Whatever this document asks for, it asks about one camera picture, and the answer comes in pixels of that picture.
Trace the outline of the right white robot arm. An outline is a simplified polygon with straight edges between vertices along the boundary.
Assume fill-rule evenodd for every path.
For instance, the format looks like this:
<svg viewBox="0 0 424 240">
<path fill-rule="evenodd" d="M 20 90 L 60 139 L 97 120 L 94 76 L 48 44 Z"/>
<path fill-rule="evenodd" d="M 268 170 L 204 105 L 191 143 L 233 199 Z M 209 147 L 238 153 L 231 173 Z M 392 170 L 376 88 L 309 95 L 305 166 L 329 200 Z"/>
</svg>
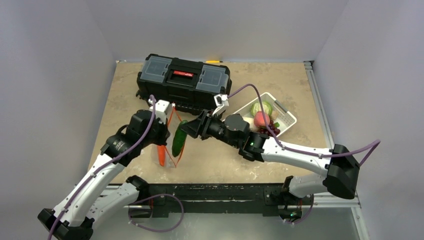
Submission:
<svg viewBox="0 0 424 240">
<path fill-rule="evenodd" d="M 251 131 L 240 114 L 220 120 L 203 111 L 196 119 L 182 124 L 181 130 L 194 139 L 213 137 L 238 149 L 239 155 L 251 162 L 274 162 L 311 171 L 310 175 L 286 179 L 280 196 L 288 204 L 324 192 L 348 200 L 355 197 L 360 165 L 343 145 L 335 144 L 330 149 L 283 142 Z"/>
</svg>

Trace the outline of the green toy cucumber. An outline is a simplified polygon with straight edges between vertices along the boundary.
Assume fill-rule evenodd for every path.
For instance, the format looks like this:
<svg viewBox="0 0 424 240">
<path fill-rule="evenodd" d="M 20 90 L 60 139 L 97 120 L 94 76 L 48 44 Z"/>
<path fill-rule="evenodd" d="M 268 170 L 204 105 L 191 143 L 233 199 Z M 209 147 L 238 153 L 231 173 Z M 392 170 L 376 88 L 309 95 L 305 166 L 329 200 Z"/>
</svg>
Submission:
<svg viewBox="0 0 424 240">
<path fill-rule="evenodd" d="M 172 148 L 171 148 L 171 154 L 173 157 L 179 156 L 183 150 L 183 147 L 187 139 L 187 134 L 182 130 L 182 126 L 186 124 L 187 122 L 188 122 L 187 120 L 181 121 L 175 131 L 175 135 L 172 141 Z"/>
</svg>

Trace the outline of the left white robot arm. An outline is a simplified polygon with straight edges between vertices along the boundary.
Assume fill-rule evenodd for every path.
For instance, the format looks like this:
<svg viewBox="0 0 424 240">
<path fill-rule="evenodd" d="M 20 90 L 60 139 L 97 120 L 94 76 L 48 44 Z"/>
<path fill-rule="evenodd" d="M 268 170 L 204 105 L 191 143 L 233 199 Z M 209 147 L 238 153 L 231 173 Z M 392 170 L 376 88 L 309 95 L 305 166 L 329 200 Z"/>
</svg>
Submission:
<svg viewBox="0 0 424 240">
<path fill-rule="evenodd" d="M 146 203 L 149 191 L 139 177 L 112 195 L 99 200 L 103 190 L 129 163 L 150 144 L 165 145 L 170 133 L 167 127 L 169 109 L 139 110 L 129 124 L 120 127 L 101 148 L 93 166 L 75 188 L 53 209 L 44 208 L 37 216 L 49 231 L 48 239 L 88 240 L 101 221 L 113 211 L 134 201 Z"/>
</svg>

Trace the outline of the orange toy carrot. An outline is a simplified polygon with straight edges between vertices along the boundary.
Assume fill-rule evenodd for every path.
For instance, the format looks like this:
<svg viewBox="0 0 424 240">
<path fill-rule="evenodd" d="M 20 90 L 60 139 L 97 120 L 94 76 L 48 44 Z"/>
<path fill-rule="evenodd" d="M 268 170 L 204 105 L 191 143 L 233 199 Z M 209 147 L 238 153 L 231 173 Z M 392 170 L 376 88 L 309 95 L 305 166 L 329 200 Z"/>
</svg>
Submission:
<svg viewBox="0 0 424 240">
<path fill-rule="evenodd" d="M 164 145 L 157 145 L 156 152 L 159 165 L 164 167 L 166 163 L 166 147 Z"/>
</svg>

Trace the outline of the clear orange-zip bag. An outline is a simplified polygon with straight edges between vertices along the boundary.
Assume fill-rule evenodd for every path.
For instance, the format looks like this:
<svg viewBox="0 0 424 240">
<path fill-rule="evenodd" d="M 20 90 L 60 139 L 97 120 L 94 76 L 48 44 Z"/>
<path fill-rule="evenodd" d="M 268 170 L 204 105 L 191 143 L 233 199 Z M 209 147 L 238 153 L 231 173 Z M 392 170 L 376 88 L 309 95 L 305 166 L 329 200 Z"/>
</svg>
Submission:
<svg viewBox="0 0 424 240">
<path fill-rule="evenodd" d="M 174 138 L 175 132 L 177 130 L 177 127 L 178 127 L 178 125 L 180 124 L 181 121 L 183 121 L 183 118 L 178 113 L 178 111 L 176 109 L 176 104 L 174 103 L 174 108 L 172 110 L 172 113 L 170 114 L 170 117 L 168 118 L 168 123 L 167 123 L 167 127 L 168 127 L 168 130 L 170 132 L 170 136 L 168 137 L 168 139 L 166 141 L 166 145 L 165 145 L 166 160 L 165 160 L 165 166 L 162 166 L 163 168 L 176 168 L 178 166 L 179 162 L 181 161 L 182 157 L 183 157 L 185 146 L 182 148 L 182 151 L 181 151 L 179 156 L 173 157 L 173 155 L 172 155 L 173 138 Z M 157 163 L 159 164 L 158 155 L 157 155 L 157 148 L 155 150 L 155 153 L 156 153 L 156 156 L 157 156 Z"/>
</svg>

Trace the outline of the pink toy peach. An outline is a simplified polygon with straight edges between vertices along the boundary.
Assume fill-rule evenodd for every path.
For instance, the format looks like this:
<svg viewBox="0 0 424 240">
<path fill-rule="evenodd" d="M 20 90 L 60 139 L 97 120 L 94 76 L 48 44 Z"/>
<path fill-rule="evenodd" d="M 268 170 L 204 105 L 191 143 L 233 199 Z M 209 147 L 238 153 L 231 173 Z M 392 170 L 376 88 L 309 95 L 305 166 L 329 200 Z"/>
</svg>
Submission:
<svg viewBox="0 0 424 240">
<path fill-rule="evenodd" d="M 263 113 L 262 111 L 258 111 L 253 118 L 253 123 L 258 128 L 266 127 L 270 124 L 270 122 L 271 119 L 269 115 Z"/>
</svg>

